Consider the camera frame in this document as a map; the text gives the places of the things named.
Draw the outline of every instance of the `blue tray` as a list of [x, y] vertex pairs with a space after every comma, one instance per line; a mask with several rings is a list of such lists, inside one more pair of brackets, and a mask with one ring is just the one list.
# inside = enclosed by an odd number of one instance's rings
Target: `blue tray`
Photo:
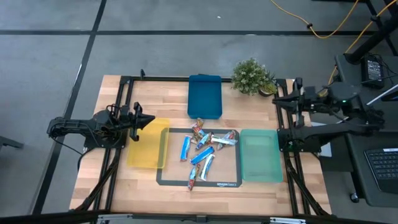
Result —
[[189, 117], [192, 119], [218, 119], [222, 114], [221, 77], [202, 74], [189, 76]]

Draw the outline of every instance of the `black keyboard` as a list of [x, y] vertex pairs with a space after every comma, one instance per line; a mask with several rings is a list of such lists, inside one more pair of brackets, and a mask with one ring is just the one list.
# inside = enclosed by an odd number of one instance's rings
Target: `black keyboard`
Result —
[[365, 156], [379, 189], [398, 194], [398, 149], [367, 150]]

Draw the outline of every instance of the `gray floor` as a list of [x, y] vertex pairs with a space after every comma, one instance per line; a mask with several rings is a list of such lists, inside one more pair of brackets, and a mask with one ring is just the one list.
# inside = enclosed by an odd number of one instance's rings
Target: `gray floor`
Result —
[[[332, 30], [352, 6], [311, 0], [276, 1], [314, 23], [316, 30]], [[375, 3], [376, 10], [380, 10], [380, 1]], [[100, 0], [3, 0], [0, 29], [90, 30], [99, 5]], [[362, 30], [369, 17], [367, 7], [360, 4], [343, 30]], [[306, 28], [266, 0], [108, 0], [99, 29]], [[208, 73], [228, 77], [238, 61], [254, 57], [279, 78], [303, 77], [306, 85], [321, 87], [333, 69], [333, 56], [344, 52], [353, 40], [354, 37], [320, 40], [304, 36], [97, 36], [72, 117], [92, 115], [103, 75], [138, 75], [141, 68], [147, 75]], [[393, 41], [398, 46], [397, 40], [395, 35]], [[87, 41], [85, 35], [0, 35], [0, 135], [25, 143], [22, 150], [4, 147], [0, 152], [0, 217], [30, 212], [52, 145], [45, 133], [48, 121], [61, 116], [65, 109]], [[374, 51], [391, 54], [384, 42]], [[326, 116], [314, 116], [313, 120], [333, 122]], [[79, 136], [68, 136], [65, 141], [77, 149], [81, 149], [82, 142]], [[62, 149], [44, 212], [67, 211], [75, 184], [76, 160], [76, 154]], [[397, 223], [397, 209], [351, 203], [348, 193], [353, 186], [348, 174], [327, 172], [325, 182], [335, 215]]]

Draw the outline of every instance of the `candy bar wrapper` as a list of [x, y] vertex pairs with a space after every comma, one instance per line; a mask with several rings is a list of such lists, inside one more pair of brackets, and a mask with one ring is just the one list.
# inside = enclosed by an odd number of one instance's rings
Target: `candy bar wrapper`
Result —
[[213, 134], [212, 132], [207, 133], [207, 134], [200, 140], [200, 142], [198, 142], [197, 147], [196, 147], [196, 150], [199, 150], [199, 149], [201, 149], [203, 146], [206, 146], [206, 145], [210, 144], [210, 142], [211, 142], [211, 137], [212, 137], [213, 135], [214, 135], [214, 134]]
[[196, 141], [200, 141], [204, 135], [205, 132], [201, 129], [201, 127], [203, 127], [203, 120], [198, 118], [196, 123], [191, 125], [191, 128], [193, 130], [193, 138]]
[[195, 136], [191, 138], [191, 143], [198, 144], [198, 141], [195, 139]]
[[210, 154], [214, 153], [214, 148], [213, 146], [209, 146], [207, 149], [205, 149], [203, 152], [197, 154], [194, 158], [190, 160], [190, 163], [192, 165], [198, 164], [200, 161], [206, 159]]
[[188, 181], [188, 189], [192, 190], [193, 185], [195, 184], [195, 180], [199, 174], [200, 164], [196, 164], [193, 166], [191, 173], [189, 174], [189, 181]]
[[215, 156], [214, 154], [210, 154], [210, 155], [207, 157], [206, 162], [205, 162], [205, 166], [203, 167], [203, 169], [201, 170], [200, 175], [199, 175], [199, 178], [200, 178], [201, 180], [206, 181], [206, 179], [207, 179], [207, 173], [209, 172], [211, 163], [213, 162], [213, 159], [214, 159], [215, 157], [216, 157], [216, 156]]
[[235, 139], [222, 139], [222, 138], [214, 138], [214, 137], [212, 137], [211, 138], [211, 143], [214, 143], [214, 142], [218, 142], [218, 143], [228, 144], [228, 145], [234, 146], [237, 143], [237, 140], [235, 140]]
[[184, 142], [182, 143], [182, 148], [181, 148], [181, 156], [180, 156], [181, 162], [187, 160], [190, 147], [191, 147], [191, 136], [185, 136]]
[[[235, 131], [230, 131], [230, 132], [228, 132], [228, 133], [226, 133], [226, 134], [224, 135], [223, 139], [234, 139], [234, 138], [235, 138], [235, 135], [236, 135]], [[225, 145], [226, 145], [226, 144], [218, 143], [218, 145], [217, 145], [217, 150], [220, 150], [220, 149], [224, 148]]]

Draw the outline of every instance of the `potted plant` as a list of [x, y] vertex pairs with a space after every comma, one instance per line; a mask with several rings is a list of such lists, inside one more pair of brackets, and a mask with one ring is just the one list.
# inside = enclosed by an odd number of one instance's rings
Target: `potted plant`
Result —
[[238, 63], [232, 82], [235, 90], [248, 95], [270, 96], [277, 91], [274, 75], [253, 58]]
[[259, 89], [259, 93], [261, 96], [272, 96], [277, 91], [278, 91], [278, 88], [277, 88], [275, 80], [266, 82], [266, 84], [264, 84]]

